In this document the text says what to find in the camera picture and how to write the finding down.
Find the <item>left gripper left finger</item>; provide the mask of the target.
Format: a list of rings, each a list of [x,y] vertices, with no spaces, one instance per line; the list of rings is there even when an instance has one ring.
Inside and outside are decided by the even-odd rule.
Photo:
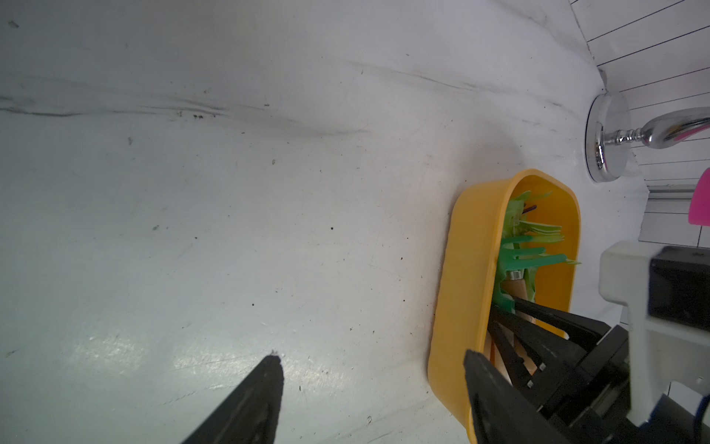
[[[274,443],[283,389],[281,360],[267,355],[185,441]]]

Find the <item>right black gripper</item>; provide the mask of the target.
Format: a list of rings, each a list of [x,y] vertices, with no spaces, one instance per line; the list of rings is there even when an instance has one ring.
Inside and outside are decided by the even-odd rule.
[[[641,425],[627,418],[629,335],[610,326],[517,298],[515,308],[564,331],[569,340],[524,317],[491,308],[488,333],[511,383],[533,389],[532,404],[571,443],[707,443],[709,403],[694,413],[663,394]]]

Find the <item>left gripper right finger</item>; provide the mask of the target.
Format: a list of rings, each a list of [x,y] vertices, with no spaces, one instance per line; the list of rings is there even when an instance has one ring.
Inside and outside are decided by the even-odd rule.
[[[465,379],[478,443],[566,443],[568,440],[513,388],[482,353],[466,351]]]

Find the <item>dark green claw rake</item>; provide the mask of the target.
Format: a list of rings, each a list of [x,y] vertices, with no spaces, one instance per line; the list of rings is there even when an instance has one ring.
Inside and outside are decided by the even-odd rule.
[[[515,315],[516,299],[535,302],[536,275],[539,269],[559,264],[577,266],[580,262],[566,255],[550,255],[543,247],[522,248],[521,244],[513,242],[513,238],[504,239],[497,259],[493,305]]]

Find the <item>yellow plastic storage box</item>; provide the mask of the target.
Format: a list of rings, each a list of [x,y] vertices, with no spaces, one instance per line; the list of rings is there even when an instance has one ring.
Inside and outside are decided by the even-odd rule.
[[[562,228],[564,241],[547,246],[547,253],[577,258],[578,200],[569,187],[542,171],[527,169],[510,179],[471,185],[451,213],[427,377],[434,395],[464,427],[470,442],[476,438],[464,355],[468,350],[484,351],[505,210],[510,199],[524,192],[542,199],[532,221]]]

